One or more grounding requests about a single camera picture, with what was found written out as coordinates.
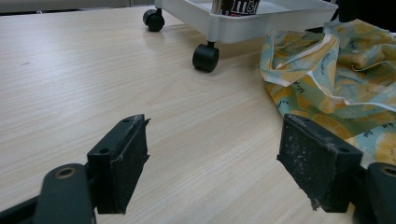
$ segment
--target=yellow patterned cloth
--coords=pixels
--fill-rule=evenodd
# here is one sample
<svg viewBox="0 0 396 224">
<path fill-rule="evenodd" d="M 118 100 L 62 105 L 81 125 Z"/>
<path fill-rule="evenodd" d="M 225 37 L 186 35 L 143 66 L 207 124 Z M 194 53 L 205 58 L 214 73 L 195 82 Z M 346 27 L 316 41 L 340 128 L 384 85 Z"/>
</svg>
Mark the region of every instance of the yellow patterned cloth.
<svg viewBox="0 0 396 224">
<path fill-rule="evenodd" d="M 260 69 L 283 116 L 300 115 L 363 152 L 361 165 L 396 165 L 396 39 L 364 21 L 325 24 L 320 34 L 265 37 Z"/>
</svg>

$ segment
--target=black caster wheel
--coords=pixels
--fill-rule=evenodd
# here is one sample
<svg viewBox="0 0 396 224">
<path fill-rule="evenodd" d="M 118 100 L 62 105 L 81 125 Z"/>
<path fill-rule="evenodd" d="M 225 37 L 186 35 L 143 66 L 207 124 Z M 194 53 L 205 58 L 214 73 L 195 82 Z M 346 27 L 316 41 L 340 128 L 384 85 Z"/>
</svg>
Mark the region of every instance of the black caster wheel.
<svg viewBox="0 0 396 224">
<path fill-rule="evenodd" d="M 192 65 L 195 68 L 212 72 L 219 61 L 219 50 L 214 47 L 200 44 L 192 56 Z"/>
<path fill-rule="evenodd" d="M 149 31 L 159 32 L 165 25 L 165 20 L 160 9 L 149 9 L 143 15 L 143 23 L 147 25 Z"/>
</svg>

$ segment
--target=wooden table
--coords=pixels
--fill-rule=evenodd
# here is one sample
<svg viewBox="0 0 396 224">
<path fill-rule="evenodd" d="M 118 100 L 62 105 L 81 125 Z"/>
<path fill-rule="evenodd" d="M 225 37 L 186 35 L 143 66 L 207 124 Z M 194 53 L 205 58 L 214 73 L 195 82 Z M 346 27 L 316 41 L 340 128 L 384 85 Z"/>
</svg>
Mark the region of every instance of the wooden table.
<svg viewBox="0 0 396 224">
<path fill-rule="evenodd" d="M 36 196 L 44 175 L 87 152 L 121 119 L 145 114 L 148 153 L 127 213 L 98 223 L 351 223 L 313 211 L 276 160 L 282 118 L 259 72 L 262 39 L 217 43 L 149 7 L 0 17 L 0 210 Z"/>
</svg>

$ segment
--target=cloth fold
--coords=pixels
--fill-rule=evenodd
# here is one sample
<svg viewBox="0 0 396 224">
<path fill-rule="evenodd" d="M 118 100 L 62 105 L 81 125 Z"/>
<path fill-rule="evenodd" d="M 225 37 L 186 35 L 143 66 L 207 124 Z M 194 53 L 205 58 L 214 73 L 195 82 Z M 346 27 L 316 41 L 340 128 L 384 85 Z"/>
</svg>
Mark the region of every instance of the cloth fold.
<svg viewBox="0 0 396 224">
<path fill-rule="evenodd" d="M 273 32 L 260 70 L 280 114 L 322 125 L 363 152 L 361 165 L 396 165 L 396 38 L 360 20 L 323 33 Z"/>
</svg>

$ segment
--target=plastic storage cart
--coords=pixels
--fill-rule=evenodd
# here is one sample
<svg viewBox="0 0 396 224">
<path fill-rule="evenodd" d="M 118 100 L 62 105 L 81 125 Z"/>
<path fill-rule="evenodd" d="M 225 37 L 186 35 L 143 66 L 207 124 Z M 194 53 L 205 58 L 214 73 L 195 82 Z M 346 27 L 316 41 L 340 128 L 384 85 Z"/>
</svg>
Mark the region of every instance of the plastic storage cart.
<svg viewBox="0 0 396 224">
<path fill-rule="evenodd" d="M 161 31 L 163 9 L 206 35 L 207 44 L 196 48 L 192 64 L 212 72 L 219 61 L 216 42 L 240 42 L 265 36 L 274 30 L 302 31 L 322 27 L 338 8 L 322 0 L 261 0 L 256 15 L 231 17 L 212 13 L 212 5 L 211 0 L 156 0 L 156 9 L 146 11 L 143 22 L 151 32 Z"/>
</svg>

